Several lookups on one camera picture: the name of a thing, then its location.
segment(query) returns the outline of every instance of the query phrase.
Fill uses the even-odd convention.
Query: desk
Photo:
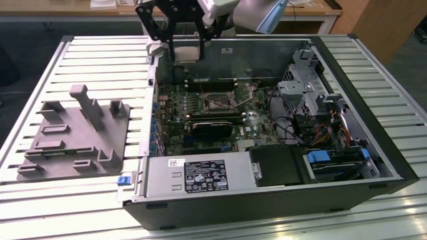
[[[324,0],[301,4],[303,8],[288,7],[281,21],[321,22],[319,34],[328,34],[341,10],[333,10]],[[155,9],[153,19],[164,20]],[[1,0],[0,22],[137,22],[132,6],[117,6],[113,10],[90,11],[90,0]]]
[[[357,35],[381,62],[392,59],[427,15],[427,0],[336,0],[344,14],[332,34]]]

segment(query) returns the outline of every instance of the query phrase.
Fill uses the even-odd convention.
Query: blue plastic clip
[[[307,154],[307,159],[308,159],[308,162],[309,162],[311,164],[312,164],[312,163],[316,163],[316,162],[328,162],[328,161],[331,161],[328,152],[324,151],[324,150],[311,151],[311,152]]]
[[[117,186],[129,186],[131,183],[131,177],[129,176],[120,176],[117,179]]]
[[[361,155],[363,155],[365,160],[369,159],[369,157],[371,157],[369,156],[369,152],[368,152],[368,150],[365,148],[361,149]]]

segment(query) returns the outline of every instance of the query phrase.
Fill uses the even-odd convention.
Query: aluminum table
[[[0,150],[0,239],[417,239],[427,234],[427,114],[357,39],[321,35],[349,80],[420,181],[349,211],[147,231],[121,209],[117,175],[18,183],[17,166],[36,134],[42,101],[77,106],[68,90],[85,84],[100,105],[123,99],[131,121],[121,172],[139,164],[147,86],[145,36],[64,37]],[[132,188],[124,188],[124,195]]]

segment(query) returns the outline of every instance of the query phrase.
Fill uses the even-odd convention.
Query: motherboard
[[[244,152],[247,147],[276,144],[267,108],[271,89],[253,79],[160,84],[164,154]]]

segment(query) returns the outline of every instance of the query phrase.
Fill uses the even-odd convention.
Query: power supply label
[[[185,162],[184,180],[189,194],[228,190],[224,160]]]

